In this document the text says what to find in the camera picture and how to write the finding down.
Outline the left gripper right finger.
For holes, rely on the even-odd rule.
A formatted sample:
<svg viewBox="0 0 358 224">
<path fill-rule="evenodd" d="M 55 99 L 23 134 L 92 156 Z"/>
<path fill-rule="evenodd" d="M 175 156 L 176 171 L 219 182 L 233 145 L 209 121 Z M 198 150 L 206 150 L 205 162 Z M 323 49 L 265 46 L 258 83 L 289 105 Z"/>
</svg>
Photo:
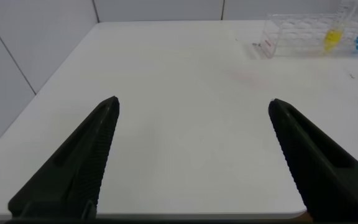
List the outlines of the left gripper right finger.
<svg viewBox="0 0 358 224">
<path fill-rule="evenodd" d="M 268 115 L 313 220 L 358 222 L 358 160 L 291 104 L 274 99 Z"/>
</svg>

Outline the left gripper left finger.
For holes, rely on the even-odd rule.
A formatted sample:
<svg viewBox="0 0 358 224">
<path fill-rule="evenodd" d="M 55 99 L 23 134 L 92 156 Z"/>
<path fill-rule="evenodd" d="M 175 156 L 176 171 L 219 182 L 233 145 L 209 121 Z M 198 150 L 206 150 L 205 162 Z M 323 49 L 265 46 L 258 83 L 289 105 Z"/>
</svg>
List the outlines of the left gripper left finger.
<svg viewBox="0 0 358 224">
<path fill-rule="evenodd" d="M 11 198 L 13 218 L 95 218 L 119 109 L 100 102 Z"/>
</svg>

